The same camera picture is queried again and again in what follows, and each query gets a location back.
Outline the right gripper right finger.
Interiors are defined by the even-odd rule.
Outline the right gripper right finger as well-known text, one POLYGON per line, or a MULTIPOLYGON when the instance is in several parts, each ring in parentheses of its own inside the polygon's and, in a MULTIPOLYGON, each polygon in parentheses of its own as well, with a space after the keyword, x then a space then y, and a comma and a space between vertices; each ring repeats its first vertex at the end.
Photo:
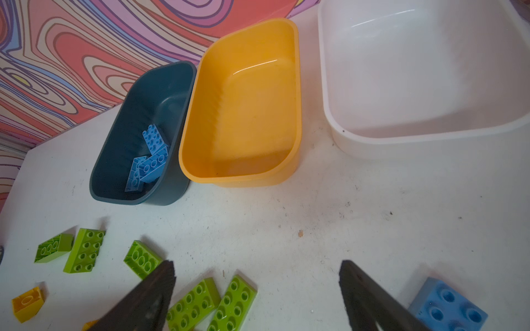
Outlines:
POLYGON ((352 330, 428 329, 352 261, 342 261, 339 277, 352 330))

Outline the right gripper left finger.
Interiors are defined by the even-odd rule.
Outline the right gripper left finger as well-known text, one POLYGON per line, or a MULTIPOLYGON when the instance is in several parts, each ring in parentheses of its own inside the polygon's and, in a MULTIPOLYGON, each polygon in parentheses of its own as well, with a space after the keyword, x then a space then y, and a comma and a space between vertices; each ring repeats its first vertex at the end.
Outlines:
POLYGON ((91 330, 162 330, 175 282, 173 262, 161 262, 91 330))

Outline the blue lego bottom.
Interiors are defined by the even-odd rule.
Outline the blue lego bottom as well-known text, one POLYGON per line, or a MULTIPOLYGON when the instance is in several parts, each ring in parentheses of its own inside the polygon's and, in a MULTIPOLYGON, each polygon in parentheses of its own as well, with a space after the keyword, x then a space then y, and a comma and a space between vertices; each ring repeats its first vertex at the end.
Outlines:
POLYGON ((484 310, 433 277, 424 282, 409 312, 434 331, 479 331, 488 319, 484 310))

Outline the blue lego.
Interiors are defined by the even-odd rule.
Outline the blue lego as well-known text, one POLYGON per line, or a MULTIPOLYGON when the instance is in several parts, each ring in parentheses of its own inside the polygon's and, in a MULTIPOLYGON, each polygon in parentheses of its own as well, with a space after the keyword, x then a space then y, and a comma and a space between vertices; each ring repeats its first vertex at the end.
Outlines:
POLYGON ((161 148, 168 147, 164 134, 155 124, 150 124, 148 128, 142 132, 142 136, 148 146, 150 154, 155 154, 161 148))
POLYGON ((479 331, 488 319, 484 310, 433 277, 424 282, 409 312, 434 331, 479 331))
POLYGON ((151 157, 139 164, 139 180, 143 183, 152 183, 160 178, 164 171, 167 159, 168 148, 160 148, 151 157))
POLYGON ((125 192, 141 192, 144 187, 144 183, 140 180, 139 164, 144 162, 147 156, 135 157, 132 161, 131 169, 126 182, 125 192))

